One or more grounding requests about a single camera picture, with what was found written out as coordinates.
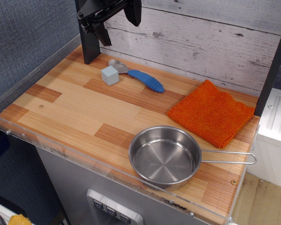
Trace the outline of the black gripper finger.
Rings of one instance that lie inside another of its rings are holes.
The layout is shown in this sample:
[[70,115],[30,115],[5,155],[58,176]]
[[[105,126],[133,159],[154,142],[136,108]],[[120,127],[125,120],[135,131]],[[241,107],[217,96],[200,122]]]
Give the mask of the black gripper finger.
[[100,40],[100,42],[104,46],[112,46],[111,40],[108,34],[107,29],[105,28],[103,23],[93,23],[93,30],[96,37]]
[[134,26],[139,26],[139,24],[141,23],[141,10],[141,0],[127,0],[127,5],[124,8],[124,13],[128,21]]

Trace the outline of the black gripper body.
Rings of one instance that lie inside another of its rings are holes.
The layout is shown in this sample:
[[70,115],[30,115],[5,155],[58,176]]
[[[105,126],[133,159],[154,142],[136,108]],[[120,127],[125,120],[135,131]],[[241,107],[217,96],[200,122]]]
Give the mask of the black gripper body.
[[91,22],[104,22],[129,4],[129,0],[87,0],[76,17],[84,26]]

